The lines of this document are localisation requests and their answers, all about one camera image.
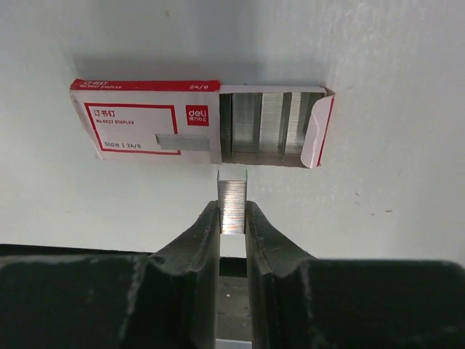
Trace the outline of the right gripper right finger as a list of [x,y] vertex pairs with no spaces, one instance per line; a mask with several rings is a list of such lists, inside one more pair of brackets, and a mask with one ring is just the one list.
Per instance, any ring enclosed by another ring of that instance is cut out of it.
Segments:
[[246,205],[254,348],[462,348],[464,269],[441,260],[324,260]]

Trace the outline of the staple strip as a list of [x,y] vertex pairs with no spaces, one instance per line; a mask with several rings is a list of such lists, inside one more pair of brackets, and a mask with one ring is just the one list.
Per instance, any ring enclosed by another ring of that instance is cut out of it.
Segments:
[[228,236],[245,233],[248,172],[242,174],[217,171],[217,194],[221,234]]

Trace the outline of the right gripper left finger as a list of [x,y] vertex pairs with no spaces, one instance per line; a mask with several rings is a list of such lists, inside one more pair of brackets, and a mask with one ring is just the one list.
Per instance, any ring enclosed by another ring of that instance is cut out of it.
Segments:
[[219,205],[154,253],[1,246],[3,348],[213,348]]

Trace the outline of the red white staple box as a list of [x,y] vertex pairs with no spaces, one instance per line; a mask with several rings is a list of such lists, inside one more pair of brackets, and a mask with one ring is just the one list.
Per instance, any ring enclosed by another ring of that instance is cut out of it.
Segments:
[[325,87],[77,79],[70,98],[102,160],[318,167]]

